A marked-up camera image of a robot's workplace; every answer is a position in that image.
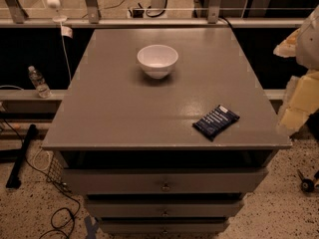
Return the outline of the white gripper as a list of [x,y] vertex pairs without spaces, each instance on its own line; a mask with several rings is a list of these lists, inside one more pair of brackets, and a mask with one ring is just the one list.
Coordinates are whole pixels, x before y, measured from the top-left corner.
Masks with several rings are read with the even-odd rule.
[[292,76],[279,108],[277,130],[287,136],[297,132],[319,110],[319,6],[273,50],[282,58],[296,56],[299,65],[310,69],[302,77]]

